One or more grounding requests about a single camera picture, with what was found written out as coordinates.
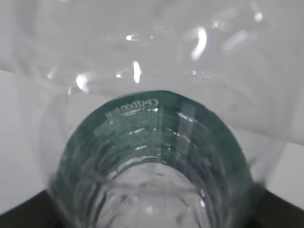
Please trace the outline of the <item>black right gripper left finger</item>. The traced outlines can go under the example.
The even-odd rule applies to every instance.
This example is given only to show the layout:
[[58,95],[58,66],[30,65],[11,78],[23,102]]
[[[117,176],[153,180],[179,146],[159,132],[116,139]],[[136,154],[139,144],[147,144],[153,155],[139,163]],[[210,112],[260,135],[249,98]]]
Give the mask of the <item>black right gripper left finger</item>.
[[58,228],[59,219],[46,191],[0,216],[2,228]]

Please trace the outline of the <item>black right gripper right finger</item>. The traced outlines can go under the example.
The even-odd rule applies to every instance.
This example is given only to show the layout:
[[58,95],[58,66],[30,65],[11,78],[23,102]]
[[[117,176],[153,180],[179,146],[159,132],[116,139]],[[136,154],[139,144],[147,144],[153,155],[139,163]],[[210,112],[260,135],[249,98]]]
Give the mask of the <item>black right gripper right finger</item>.
[[250,191],[253,210],[248,228],[304,228],[304,210],[254,183]]

